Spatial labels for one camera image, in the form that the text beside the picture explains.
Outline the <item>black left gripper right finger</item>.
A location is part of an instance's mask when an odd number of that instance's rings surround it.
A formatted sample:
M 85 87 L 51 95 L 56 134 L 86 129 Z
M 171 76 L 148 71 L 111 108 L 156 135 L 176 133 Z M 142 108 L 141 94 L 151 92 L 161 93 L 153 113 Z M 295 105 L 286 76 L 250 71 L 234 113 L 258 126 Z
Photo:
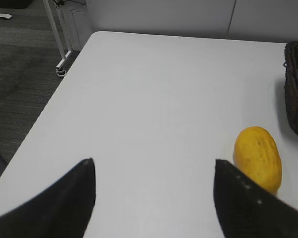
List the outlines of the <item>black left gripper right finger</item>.
M 298 238 L 298 210 L 217 159 L 214 204 L 226 238 Z

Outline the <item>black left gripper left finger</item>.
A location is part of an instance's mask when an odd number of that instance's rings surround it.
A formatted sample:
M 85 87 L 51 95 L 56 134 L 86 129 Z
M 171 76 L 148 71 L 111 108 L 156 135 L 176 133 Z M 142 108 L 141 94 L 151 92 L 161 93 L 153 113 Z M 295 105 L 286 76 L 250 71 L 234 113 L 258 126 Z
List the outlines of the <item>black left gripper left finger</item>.
M 95 164 L 89 158 L 29 201 L 1 215 L 0 238 L 81 238 L 95 202 Z

